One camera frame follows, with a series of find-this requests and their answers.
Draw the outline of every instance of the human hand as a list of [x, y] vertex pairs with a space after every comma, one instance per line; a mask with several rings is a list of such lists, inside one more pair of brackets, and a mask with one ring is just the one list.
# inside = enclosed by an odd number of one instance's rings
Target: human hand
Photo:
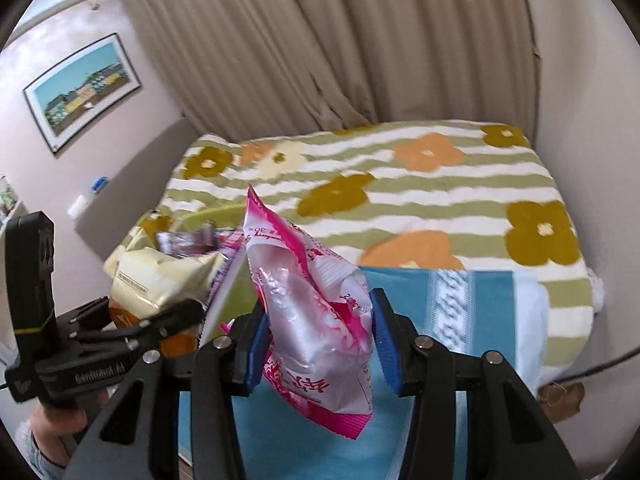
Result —
[[[96, 393], [97, 402], [103, 407], [109, 400], [106, 390]], [[84, 430], [87, 417], [84, 410], [62, 410], [51, 406], [43, 406], [38, 402], [30, 416], [31, 432], [40, 452], [54, 464], [66, 467], [69, 453], [60, 440], [61, 436], [72, 435]]]

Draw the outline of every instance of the beige curtain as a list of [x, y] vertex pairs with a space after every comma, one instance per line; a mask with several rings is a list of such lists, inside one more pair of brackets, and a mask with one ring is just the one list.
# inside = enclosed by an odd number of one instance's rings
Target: beige curtain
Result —
[[185, 115], [231, 140], [449, 118], [533, 133], [526, 0], [123, 2]]

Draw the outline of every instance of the flower center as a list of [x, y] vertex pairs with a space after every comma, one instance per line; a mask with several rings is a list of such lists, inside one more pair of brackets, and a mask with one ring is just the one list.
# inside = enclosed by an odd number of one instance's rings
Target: flower center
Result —
[[538, 234], [540, 236], [551, 236], [554, 233], [554, 227], [549, 223], [538, 224]]

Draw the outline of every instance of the striped bedspread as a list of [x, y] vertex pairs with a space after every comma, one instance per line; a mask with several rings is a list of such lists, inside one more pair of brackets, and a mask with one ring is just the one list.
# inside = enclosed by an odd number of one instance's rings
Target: striped bedspread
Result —
[[551, 304], [544, 378], [577, 357], [591, 287], [556, 185], [519, 128], [418, 121], [195, 142], [158, 212], [242, 207], [249, 184], [271, 209], [354, 263], [534, 269]]

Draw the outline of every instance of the teal fabric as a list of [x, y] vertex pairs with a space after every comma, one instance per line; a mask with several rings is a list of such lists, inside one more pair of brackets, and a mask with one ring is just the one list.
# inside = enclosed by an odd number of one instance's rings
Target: teal fabric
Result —
[[[382, 287], [394, 310], [411, 318], [418, 332], [443, 344], [466, 346], [479, 356], [500, 351], [513, 365], [516, 359], [514, 281], [504, 271], [432, 271], [364, 267], [370, 288]], [[443, 290], [463, 291], [455, 301]], [[453, 313], [457, 334], [442, 331], [438, 320]], [[353, 441], [302, 417], [261, 381], [248, 399], [234, 398], [234, 414], [250, 480], [339, 480], [398, 477], [408, 429], [411, 399], [398, 399], [386, 385], [378, 356], [370, 362], [373, 392], [371, 421]], [[180, 406], [180, 449], [190, 459], [188, 394]], [[455, 478], [464, 478], [466, 417], [459, 395]]]

